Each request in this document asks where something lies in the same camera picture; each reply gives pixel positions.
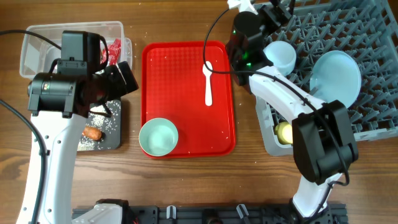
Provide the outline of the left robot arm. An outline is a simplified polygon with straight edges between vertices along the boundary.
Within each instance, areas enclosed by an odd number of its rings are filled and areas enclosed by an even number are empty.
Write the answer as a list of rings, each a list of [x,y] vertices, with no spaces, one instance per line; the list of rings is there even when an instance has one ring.
[[[61,57],[29,83],[32,150],[18,223],[71,223],[78,143],[91,105],[103,105],[139,87],[127,62],[102,62],[104,37],[62,34]]]

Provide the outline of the red sauce packet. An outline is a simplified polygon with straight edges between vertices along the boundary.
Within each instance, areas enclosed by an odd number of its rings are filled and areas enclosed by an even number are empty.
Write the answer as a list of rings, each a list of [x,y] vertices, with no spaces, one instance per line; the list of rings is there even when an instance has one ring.
[[[108,65],[116,65],[121,54],[121,40],[116,39],[112,44],[108,45],[108,51],[102,50],[101,63],[106,60],[106,53],[108,52]]]

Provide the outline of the light blue bowl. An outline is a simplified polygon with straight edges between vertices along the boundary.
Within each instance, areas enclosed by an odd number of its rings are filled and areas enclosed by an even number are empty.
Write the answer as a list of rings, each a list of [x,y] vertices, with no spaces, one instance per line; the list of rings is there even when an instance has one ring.
[[[293,72],[297,54],[289,43],[284,41],[272,42],[265,47],[263,52],[283,76],[290,75]]]

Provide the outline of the green bowl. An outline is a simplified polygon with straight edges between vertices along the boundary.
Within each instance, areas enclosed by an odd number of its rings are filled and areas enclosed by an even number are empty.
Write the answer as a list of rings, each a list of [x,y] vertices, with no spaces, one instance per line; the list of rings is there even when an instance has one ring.
[[[154,118],[146,122],[139,132],[142,150],[154,157],[170,154],[178,143],[176,126],[165,118]]]

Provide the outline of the light blue plate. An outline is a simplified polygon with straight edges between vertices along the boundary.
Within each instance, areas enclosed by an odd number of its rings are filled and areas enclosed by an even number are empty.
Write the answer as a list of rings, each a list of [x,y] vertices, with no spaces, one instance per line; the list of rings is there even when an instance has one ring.
[[[310,94],[327,103],[338,100],[349,108],[361,89],[361,72],[355,60],[343,51],[322,55],[312,69]]]

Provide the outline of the yellow cup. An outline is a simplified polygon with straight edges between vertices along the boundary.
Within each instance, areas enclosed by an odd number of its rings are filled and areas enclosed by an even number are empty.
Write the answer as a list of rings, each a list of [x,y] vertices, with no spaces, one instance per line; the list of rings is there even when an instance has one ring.
[[[279,123],[274,128],[275,135],[278,138],[278,141],[283,144],[293,144],[293,133],[292,133],[292,126],[290,123],[284,121]]]

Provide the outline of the orange carrot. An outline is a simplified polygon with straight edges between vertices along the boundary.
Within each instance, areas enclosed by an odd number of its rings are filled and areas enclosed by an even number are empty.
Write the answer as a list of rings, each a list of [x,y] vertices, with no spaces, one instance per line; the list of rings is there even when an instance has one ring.
[[[82,135],[94,141],[99,141],[102,137],[102,132],[97,128],[86,126],[83,130]]]

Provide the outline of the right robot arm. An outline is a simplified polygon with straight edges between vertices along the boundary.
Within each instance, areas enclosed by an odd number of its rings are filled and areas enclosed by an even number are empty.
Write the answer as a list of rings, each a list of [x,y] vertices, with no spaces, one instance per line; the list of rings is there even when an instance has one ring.
[[[327,200],[334,186],[349,184],[348,169],[359,157],[346,106],[338,100],[327,103],[309,95],[267,58],[265,37],[291,20],[293,4],[227,4],[239,11],[226,44],[230,72],[292,125],[293,156],[302,177],[290,199],[289,222],[338,223],[340,216]]]

